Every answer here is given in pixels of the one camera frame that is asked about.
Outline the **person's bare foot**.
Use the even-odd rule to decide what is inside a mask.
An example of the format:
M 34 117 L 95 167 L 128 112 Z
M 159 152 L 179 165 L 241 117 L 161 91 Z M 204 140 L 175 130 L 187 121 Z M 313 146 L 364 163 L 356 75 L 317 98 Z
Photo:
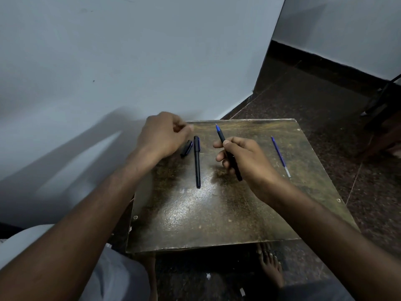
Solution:
M 278 288 L 284 286 L 282 265 L 276 255 L 272 253 L 272 246 L 268 242 L 257 243 L 256 252 L 258 261 L 267 278 Z

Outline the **person's right hand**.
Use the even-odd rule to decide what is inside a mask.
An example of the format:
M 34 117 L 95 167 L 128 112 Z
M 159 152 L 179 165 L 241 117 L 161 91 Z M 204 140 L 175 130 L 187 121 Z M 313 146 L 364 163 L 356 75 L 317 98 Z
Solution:
M 256 141 L 237 136 L 229 137 L 223 144 L 225 150 L 234 155 L 241 176 L 252 192 L 259 200 L 268 204 L 272 199 L 269 188 L 280 180 L 280 175 L 263 150 Z M 222 162 L 222 166 L 227 172 L 231 167 L 229 162 Z

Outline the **black pen with blue tip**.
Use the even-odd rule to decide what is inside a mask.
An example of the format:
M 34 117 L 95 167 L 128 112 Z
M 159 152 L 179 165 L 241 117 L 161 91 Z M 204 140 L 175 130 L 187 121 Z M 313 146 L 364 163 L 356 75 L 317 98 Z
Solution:
M 217 134 L 218 134 L 218 136 L 220 138 L 220 141 L 223 143 L 225 141 L 224 134 L 221 131 L 221 129 L 218 126 L 218 124 L 215 124 L 215 126 L 216 126 L 216 130 L 217 130 Z M 230 152 L 227 152 L 227 151 L 226 151 L 225 155 L 226 155 L 226 157 L 227 157 L 227 159 L 228 159 L 228 161 L 230 163 L 230 166 L 234 169 L 235 175 L 236 175 L 238 181 L 242 181 L 243 179 L 242 179 L 242 176 L 241 176 L 241 173 L 239 171 L 239 168 L 238 168 L 238 165 L 237 165 L 237 162 L 236 162 L 236 159 L 235 159 L 234 155 L 232 153 L 230 153 Z

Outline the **person's left forearm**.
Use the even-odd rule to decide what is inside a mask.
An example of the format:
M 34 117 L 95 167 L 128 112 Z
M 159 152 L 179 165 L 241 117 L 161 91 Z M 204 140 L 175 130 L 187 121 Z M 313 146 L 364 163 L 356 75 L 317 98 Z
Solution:
M 136 149 L 61 221 L 0 270 L 0 301 L 78 301 L 138 182 L 161 159 Z

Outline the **person's right forearm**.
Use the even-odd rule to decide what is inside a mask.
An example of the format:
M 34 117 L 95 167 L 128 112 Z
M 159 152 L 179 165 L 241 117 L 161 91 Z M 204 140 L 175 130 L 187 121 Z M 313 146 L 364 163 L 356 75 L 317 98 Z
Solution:
M 401 260 L 286 180 L 264 182 L 258 198 L 313 250 L 356 301 L 401 301 Z

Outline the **small brown wooden table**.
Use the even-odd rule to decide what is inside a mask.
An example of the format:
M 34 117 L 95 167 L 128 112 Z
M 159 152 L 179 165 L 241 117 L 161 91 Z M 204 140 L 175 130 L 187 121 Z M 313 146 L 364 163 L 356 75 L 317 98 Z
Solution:
M 268 241 L 299 236 L 272 208 L 255 197 L 216 162 L 216 124 L 225 136 L 254 139 L 274 169 L 311 198 L 359 230 L 308 139 L 295 119 L 193 121 L 200 138 L 201 188 L 196 187 L 194 149 L 179 149 L 161 160 L 138 186 L 127 253 L 171 251 Z M 288 178 L 271 140 L 287 165 Z

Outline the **blue pen refill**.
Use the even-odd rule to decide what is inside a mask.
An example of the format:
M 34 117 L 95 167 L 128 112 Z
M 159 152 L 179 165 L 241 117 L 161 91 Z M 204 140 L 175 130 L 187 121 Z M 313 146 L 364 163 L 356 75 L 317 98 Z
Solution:
M 286 165 L 286 163 L 285 163 L 285 161 L 284 161 L 284 158 L 283 158 L 283 156 L 282 156 L 282 154 L 281 154 L 281 152 L 280 152 L 280 150 L 279 150 L 279 147 L 278 147 L 278 145 L 277 145 L 277 143 L 276 143 L 276 141 L 275 141 L 275 139 L 274 139 L 273 136 L 271 136 L 271 140 L 272 140 L 272 143 L 273 143 L 273 145 L 274 145 L 274 148 L 275 148 L 275 150 L 276 150 L 276 152 L 277 152 L 277 154 L 278 154 L 278 157 L 279 157 L 279 159 L 280 159 L 280 161 L 281 161 L 281 163 L 282 163 L 282 165 L 283 165 L 283 168 L 284 168 L 284 170 L 285 170 L 285 172 L 286 172 L 288 178 L 291 178 L 291 175 L 290 175 L 290 173 L 289 173 L 289 171 L 288 171 L 287 165 Z

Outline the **capped black pen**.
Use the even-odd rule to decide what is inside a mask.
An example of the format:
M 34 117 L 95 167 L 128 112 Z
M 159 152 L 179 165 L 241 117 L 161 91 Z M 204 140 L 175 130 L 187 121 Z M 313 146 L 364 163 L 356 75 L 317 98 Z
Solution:
M 200 175 L 200 139 L 198 136 L 194 136 L 193 139 L 194 147 L 194 165 L 195 165 L 195 180 L 197 189 L 201 188 L 201 175 Z

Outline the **person's left hand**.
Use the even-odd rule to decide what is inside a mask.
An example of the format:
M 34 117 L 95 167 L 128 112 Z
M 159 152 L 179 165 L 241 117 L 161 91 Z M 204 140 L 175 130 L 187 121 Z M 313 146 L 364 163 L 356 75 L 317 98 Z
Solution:
M 136 148 L 155 162 L 172 155 L 190 136 L 177 138 L 174 135 L 173 115 L 176 114 L 163 111 L 149 116 L 138 136 Z

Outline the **white shorts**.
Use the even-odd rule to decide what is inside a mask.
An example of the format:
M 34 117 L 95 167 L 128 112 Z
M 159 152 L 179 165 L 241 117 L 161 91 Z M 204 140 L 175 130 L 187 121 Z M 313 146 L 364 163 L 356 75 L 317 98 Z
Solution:
M 27 228 L 0 242 L 0 270 L 52 226 Z M 149 301 L 150 295 L 144 266 L 105 246 L 79 301 Z

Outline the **dark wooden furniture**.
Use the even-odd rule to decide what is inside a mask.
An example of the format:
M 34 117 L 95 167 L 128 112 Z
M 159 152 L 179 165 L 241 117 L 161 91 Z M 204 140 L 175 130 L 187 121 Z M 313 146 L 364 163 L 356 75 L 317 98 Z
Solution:
M 357 155 L 359 161 L 394 147 L 401 149 L 401 89 L 392 92 L 390 88 L 401 80 L 401 74 L 388 81 L 378 91 L 378 97 L 369 104 L 361 116 L 373 116 L 364 129 L 373 133 L 367 147 Z

